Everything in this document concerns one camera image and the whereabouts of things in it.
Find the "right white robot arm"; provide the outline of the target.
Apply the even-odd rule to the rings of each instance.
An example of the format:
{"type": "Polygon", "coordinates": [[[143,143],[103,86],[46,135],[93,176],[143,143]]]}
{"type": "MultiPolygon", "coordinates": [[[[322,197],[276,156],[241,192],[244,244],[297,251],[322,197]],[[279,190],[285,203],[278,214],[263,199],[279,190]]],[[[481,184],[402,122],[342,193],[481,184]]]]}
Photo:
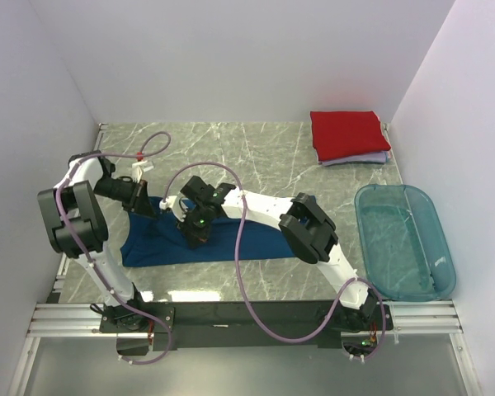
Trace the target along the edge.
{"type": "Polygon", "coordinates": [[[378,299],[367,284],[357,280],[357,271],[339,243],[335,223],[313,196],[266,196],[229,183],[214,187],[192,177],[178,196],[167,201],[192,248],[207,242],[212,223],[221,218],[251,221],[280,231],[293,255],[315,265],[341,294],[335,314],[343,329],[357,332],[374,320],[378,299]]]}

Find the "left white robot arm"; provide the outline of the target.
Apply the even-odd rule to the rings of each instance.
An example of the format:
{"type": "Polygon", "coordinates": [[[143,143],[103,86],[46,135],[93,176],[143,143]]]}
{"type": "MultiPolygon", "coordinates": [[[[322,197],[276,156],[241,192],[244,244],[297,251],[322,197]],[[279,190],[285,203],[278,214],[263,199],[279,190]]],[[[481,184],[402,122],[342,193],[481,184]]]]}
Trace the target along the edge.
{"type": "Polygon", "coordinates": [[[38,193],[45,230],[57,253],[80,264],[101,291],[105,316],[131,332],[143,329],[149,312],[135,284],[116,263],[108,246],[109,229],[97,196],[119,202],[124,211],[156,217],[142,177],[112,176],[116,165],[98,150],[71,157],[54,187],[38,193]]]}

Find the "blue t shirt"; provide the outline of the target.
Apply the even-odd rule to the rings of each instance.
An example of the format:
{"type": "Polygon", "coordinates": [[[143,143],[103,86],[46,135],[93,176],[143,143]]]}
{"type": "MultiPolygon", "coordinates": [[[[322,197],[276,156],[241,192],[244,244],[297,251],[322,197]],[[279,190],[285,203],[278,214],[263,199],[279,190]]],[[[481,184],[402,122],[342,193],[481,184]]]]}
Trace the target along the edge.
{"type": "MultiPolygon", "coordinates": [[[[155,209],[154,219],[129,213],[128,237],[120,248],[126,268],[168,266],[193,262],[228,262],[234,259],[238,219],[221,218],[213,222],[207,243],[191,248],[177,228],[171,212],[159,208],[160,196],[149,199],[155,209]]],[[[294,254],[285,237],[277,229],[247,221],[243,227],[239,258],[269,260],[289,258],[294,254]]]]}

